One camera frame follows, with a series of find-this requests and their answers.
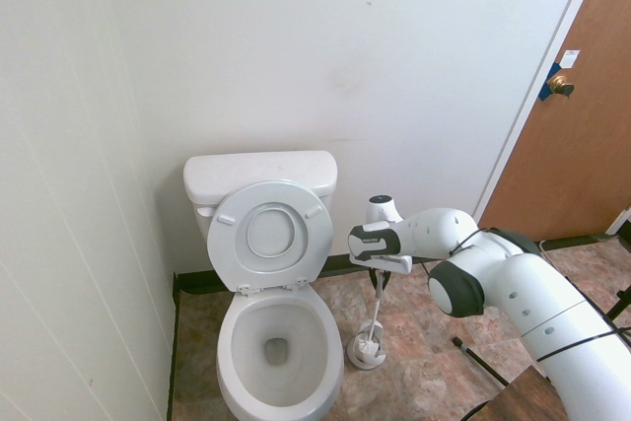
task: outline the toilet hinge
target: toilet hinge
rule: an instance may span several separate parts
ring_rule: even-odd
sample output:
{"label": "toilet hinge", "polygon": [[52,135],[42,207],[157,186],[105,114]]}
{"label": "toilet hinge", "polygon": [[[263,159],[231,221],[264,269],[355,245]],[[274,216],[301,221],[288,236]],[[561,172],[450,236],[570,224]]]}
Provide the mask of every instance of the toilet hinge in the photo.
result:
{"label": "toilet hinge", "polygon": [[298,291],[306,284],[307,284],[307,278],[298,278],[296,279],[296,283],[292,283],[291,285],[285,285],[285,288],[292,291]]}
{"label": "toilet hinge", "polygon": [[249,285],[241,285],[237,287],[237,290],[244,296],[253,296],[260,293],[260,289],[250,288]]}

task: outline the wall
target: wall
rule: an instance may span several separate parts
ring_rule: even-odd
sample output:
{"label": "wall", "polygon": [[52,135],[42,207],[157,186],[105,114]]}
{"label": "wall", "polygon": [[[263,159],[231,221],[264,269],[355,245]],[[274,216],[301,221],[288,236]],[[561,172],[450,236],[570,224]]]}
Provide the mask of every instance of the wall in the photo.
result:
{"label": "wall", "polygon": [[0,0],[0,419],[166,420],[145,153],[109,0]]}
{"label": "wall", "polygon": [[112,0],[177,272],[194,155],[323,149],[332,253],[371,195],[473,213],[568,0]]}

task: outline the door knob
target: door knob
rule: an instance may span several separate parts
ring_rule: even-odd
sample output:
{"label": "door knob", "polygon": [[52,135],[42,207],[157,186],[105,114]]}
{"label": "door knob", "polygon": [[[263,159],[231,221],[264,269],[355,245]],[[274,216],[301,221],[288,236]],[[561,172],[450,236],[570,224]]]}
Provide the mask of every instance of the door knob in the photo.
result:
{"label": "door knob", "polygon": [[553,94],[562,94],[563,96],[569,98],[574,91],[574,85],[568,83],[567,81],[568,78],[565,76],[557,76],[550,81],[550,91],[552,91]]}

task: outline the wooden table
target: wooden table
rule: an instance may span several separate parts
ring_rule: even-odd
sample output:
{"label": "wooden table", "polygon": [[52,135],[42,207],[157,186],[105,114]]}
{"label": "wooden table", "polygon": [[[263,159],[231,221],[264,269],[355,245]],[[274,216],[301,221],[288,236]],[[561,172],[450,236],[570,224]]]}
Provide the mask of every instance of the wooden table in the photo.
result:
{"label": "wooden table", "polygon": [[556,389],[533,366],[524,370],[470,419],[474,421],[569,421]]}

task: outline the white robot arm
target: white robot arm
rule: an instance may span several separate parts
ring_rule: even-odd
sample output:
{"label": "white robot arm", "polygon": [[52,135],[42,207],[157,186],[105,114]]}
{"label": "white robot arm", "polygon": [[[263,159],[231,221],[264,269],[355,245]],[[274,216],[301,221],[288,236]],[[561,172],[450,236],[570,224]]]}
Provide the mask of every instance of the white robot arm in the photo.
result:
{"label": "white robot arm", "polygon": [[439,308],[454,317],[481,315],[489,306],[502,310],[572,421],[631,418],[628,347],[571,283],[529,252],[536,249],[532,242],[481,232],[462,211],[430,209],[357,226],[348,244],[351,258],[365,266],[388,255],[442,259],[429,274]]}

